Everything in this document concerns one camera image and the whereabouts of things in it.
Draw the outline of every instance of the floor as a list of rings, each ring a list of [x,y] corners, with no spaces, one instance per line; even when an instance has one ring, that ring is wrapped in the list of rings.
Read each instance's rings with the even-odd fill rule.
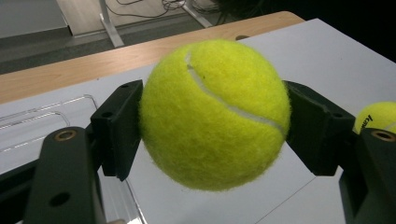
[[[57,1],[69,31],[53,30],[28,36],[0,38],[0,75],[114,49],[99,18],[101,10],[98,0]],[[169,0],[135,0],[136,3],[127,6],[120,5],[121,1],[126,2],[107,0],[107,3],[118,13],[157,15],[154,18],[141,18],[118,16],[109,12],[125,46],[205,29],[182,8],[169,9],[163,14],[166,12],[163,3],[166,4]],[[210,0],[191,1],[196,8],[195,12],[200,12],[198,15],[214,25],[219,22],[220,13],[214,10],[215,6]],[[235,19],[230,16],[221,23],[232,21]]]

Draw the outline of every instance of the fuzzy felt surface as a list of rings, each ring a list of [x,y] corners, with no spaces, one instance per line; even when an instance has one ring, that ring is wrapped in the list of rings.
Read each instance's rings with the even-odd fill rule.
[[[377,102],[367,105],[355,120],[355,132],[377,128],[396,133],[396,102]]]
[[[139,115],[144,144],[164,173],[191,189],[219,191],[271,166],[290,126],[290,102],[260,53],[218,39],[164,57]]]

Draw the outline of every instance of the tennis ball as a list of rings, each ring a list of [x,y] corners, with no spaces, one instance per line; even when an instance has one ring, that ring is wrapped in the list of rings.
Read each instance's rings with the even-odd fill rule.
[[[290,102],[259,52],[216,39],[165,56],[148,78],[139,116],[145,147],[164,173],[190,189],[222,191],[274,162]]]
[[[396,102],[377,102],[367,105],[355,120],[355,131],[377,128],[396,133]]]

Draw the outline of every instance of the black plastic part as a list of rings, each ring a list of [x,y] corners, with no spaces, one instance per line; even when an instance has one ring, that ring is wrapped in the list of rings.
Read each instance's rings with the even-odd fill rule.
[[[119,86],[91,116],[94,138],[104,152],[105,175],[124,180],[140,143],[138,107],[142,80]]]
[[[79,127],[45,138],[24,224],[106,223],[89,145],[85,130]]]
[[[36,164],[37,161],[31,161],[0,175],[1,223],[14,224],[22,220]]]
[[[305,85],[286,81],[291,103],[287,143],[314,175],[334,175],[355,117]]]
[[[396,134],[363,129],[355,148],[364,183],[340,179],[346,223],[396,223]]]

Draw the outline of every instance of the tennis ball seam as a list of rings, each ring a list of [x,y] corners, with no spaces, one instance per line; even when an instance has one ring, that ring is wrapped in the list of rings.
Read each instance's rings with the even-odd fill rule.
[[[275,129],[277,129],[283,135],[283,137],[286,137],[287,133],[286,133],[285,129],[281,125],[276,123],[275,121],[268,119],[266,117],[257,116],[257,115],[248,113],[247,111],[240,109],[237,106],[229,105],[221,97],[219,97],[213,91],[211,91],[209,88],[207,88],[206,85],[204,84],[204,82],[201,80],[201,78],[195,72],[195,69],[193,68],[193,66],[191,65],[191,52],[190,51],[187,52],[187,54],[184,58],[184,61],[187,65],[188,73],[191,75],[191,78],[194,80],[194,82],[197,84],[197,86],[201,89],[202,92],[213,97],[219,103],[225,105],[229,110],[233,111],[235,114],[239,115],[240,117],[245,118],[245,119],[254,120],[259,123],[270,125],[270,126],[274,127]]]

